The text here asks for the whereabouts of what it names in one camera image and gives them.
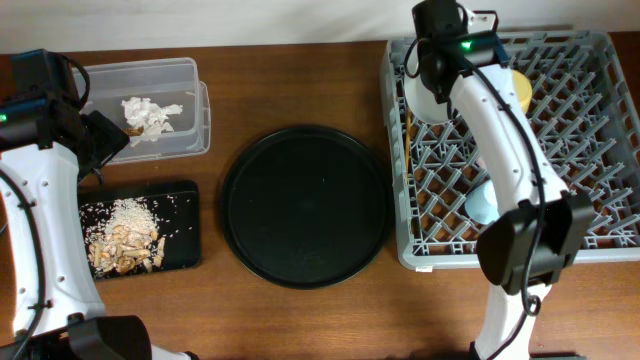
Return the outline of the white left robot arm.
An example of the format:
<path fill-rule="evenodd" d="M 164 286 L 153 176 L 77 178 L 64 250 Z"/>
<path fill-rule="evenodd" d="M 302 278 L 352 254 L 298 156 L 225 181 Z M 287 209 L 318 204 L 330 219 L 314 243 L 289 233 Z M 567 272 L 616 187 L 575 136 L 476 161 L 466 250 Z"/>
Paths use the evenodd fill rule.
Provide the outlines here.
<path fill-rule="evenodd" d="M 142 320 L 108 316 L 88 265 L 78 184 L 129 142 L 98 111 L 89 77 L 44 49 L 12 56 L 17 93 L 1 104 L 1 199 L 16 279 L 14 341 L 4 359 L 192 359 L 151 343 Z"/>

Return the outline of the grey round plate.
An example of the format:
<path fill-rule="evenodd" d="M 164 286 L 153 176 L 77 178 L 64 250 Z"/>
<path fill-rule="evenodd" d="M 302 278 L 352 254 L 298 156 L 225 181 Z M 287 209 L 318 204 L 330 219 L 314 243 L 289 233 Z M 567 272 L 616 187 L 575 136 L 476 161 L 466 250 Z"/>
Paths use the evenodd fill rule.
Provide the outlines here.
<path fill-rule="evenodd" d="M 452 119 L 449 94 L 443 93 L 439 99 L 429 90 L 419 77 L 404 76 L 406 103 L 414 117 L 429 125 L 440 125 Z"/>

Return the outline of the wooden chopstick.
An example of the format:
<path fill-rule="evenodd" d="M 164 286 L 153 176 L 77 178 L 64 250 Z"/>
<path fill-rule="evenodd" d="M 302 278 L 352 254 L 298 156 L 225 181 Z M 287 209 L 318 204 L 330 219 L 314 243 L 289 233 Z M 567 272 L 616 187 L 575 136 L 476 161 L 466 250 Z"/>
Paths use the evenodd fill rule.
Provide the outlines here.
<path fill-rule="evenodd" d="M 410 149 L 411 149 L 411 125 L 412 125 L 412 113 L 409 109 L 405 112 L 405 147 L 404 147 L 404 155 L 405 155 L 405 167 L 407 170 L 407 174 L 410 170 Z"/>

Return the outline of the yellow plastic bowl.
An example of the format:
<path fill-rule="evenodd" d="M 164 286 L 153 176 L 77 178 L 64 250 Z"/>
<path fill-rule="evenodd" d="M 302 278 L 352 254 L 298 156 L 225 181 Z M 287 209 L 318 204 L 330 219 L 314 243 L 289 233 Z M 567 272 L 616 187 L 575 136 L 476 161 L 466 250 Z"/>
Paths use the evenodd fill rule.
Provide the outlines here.
<path fill-rule="evenodd" d="M 529 79 L 519 71 L 513 70 L 514 89 L 523 113 L 527 113 L 533 97 L 533 88 Z"/>

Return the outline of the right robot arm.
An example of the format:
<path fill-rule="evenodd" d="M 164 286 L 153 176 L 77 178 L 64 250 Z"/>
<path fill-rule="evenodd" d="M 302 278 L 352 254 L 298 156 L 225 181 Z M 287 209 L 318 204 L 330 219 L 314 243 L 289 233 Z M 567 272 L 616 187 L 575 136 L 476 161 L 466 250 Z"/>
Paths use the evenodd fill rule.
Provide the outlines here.
<path fill-rule="evenodd" d="M 544 298 L 576 258 L 595 218 L 589 196 L 570 192 L 553 169 L 517 98 L 496 33 L 455 0 L 421 1 L 416 38 L 404 59 L 404 94 L 415 119 L 442 124 L 460 115 L 496 194 L 499 217 L 476 254 L 490 283 L 472 359 L 527 359 Z"/>

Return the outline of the white tissue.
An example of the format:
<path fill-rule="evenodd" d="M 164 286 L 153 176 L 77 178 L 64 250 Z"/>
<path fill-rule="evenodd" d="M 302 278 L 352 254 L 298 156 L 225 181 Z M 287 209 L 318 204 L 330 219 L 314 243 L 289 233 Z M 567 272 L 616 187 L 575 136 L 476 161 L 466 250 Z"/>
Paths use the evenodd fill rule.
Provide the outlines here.
<path fill-rule="evenodd" d="M 174 132 L 173 126 L 168 122 L 169 117 L 183 112 L 182 105 L 160 106 L 149 98 L 139 97 L 122 100 L 121 106 L 127 124 L 124 128 L 143 127 L 144 132 L 141 136 L 145 141 L 152 142 L 157 141 L 163 133 Z"/>

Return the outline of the light blue plastic cup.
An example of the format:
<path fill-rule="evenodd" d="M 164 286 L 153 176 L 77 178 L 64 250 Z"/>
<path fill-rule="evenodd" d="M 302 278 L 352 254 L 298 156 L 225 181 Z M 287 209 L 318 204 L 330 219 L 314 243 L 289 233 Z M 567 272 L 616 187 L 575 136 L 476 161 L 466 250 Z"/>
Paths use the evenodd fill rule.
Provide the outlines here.
<path fill-rule="evenodd" d="M 468 217 L 481 225 L 496 221 L 499 212 L 493 182 L 487 180 L 472 190 L 466 196 L 464 208 Z"/>

